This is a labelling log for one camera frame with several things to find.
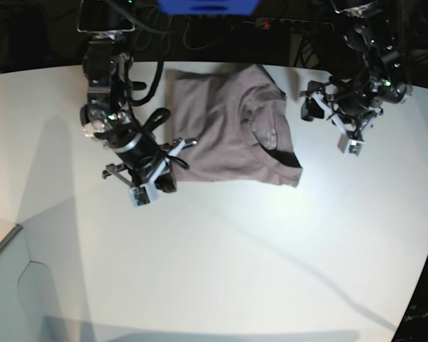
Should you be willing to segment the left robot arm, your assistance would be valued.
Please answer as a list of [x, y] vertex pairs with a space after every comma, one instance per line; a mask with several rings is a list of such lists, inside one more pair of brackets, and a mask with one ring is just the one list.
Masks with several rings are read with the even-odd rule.
[[401, 103], [412, 92], [402, 49], [389, 23], [389, 1], [332, 1], [347, 46], [360, 54], [361, 69], [350, 81], [330, 76], [310, 81], [301, 92], [301, 118], [327, 119], [347, 139], [360, 143], [363, 132], [383, 114], [382, 104]]

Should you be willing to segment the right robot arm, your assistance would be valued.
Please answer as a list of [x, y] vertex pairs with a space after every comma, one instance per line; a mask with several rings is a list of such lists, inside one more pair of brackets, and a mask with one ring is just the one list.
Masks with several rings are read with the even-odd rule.
[[[88, 81], [87, 102], [80, 110], [85, 134], [102, 142], [121, 160], [105, 166], [104, 179], [114, 176], [139, 195], [151, 191], [176, 191], [173, 166], [188, 164], [180, 151], [195, 144], [178, 139], [171, 144], [156, 142], [154, 130], [170, 117], [166, 108], [156, 109], [140, 123], [133, 109], [148, 103], [156, 94], [163, 75], [162, 40], [171, 27], [148, 24], [138, 16], [146, 5], [139, 1], [82, 1], [77, 29], [90, 36], [83, 58]], [[149, 33], [157, 52], [156, 72], [151, 84], [132, 81], [133, 50], [128, 35], [140, 29]]]

